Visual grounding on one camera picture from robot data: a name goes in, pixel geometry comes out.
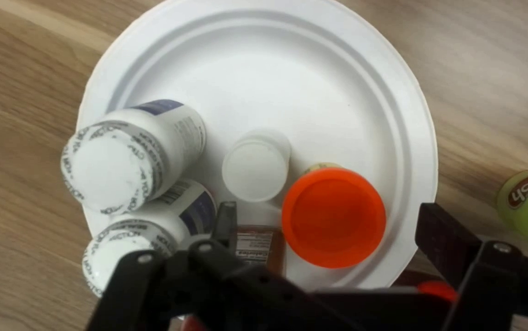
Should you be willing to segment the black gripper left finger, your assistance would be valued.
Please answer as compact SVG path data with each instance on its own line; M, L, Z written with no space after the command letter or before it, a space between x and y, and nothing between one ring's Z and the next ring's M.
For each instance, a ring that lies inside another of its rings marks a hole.
M229 250L237 206L222 202L213 235L170 255L139 248L115 259L86 331L167 331L192 316L207 331L349 331L334 307Z

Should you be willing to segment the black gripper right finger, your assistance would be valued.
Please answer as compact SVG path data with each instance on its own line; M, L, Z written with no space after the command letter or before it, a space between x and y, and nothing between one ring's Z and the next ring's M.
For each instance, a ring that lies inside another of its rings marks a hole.
M528 318L528 255L516 246L478 239L435 202L417 213L415 244L455 290L443 331L509 331Z

